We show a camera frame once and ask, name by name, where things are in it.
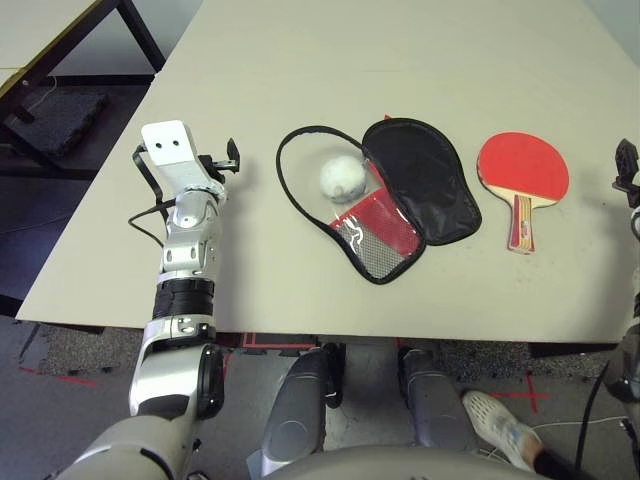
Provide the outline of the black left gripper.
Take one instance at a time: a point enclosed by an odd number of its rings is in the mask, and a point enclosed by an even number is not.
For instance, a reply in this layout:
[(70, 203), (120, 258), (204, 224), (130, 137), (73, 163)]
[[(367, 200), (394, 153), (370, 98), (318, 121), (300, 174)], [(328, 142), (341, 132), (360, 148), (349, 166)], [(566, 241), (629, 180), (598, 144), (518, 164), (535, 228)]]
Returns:
[(227, 162), (216, 162), (211, 155), (199, 155), (198, 159), (207, 175), (215, 181), (225, 181), (224, 170), (238, 173), (240, 170), (241, 156), (235, 141), (230, 138), (227, 142)]

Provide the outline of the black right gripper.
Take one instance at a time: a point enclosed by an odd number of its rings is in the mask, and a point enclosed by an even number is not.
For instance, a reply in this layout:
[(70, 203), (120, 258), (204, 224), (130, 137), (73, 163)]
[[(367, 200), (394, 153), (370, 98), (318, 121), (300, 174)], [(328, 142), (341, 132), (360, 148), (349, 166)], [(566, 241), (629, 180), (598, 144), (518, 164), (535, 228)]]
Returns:
[(622, 139), (615, 153), (617, 177), (613, 188), (623, 192), (630, 208), (638, 208), (640, 204), (640, 187), (633, 183), (639, 172), (639, 154), (637, 148), (627, 139)]

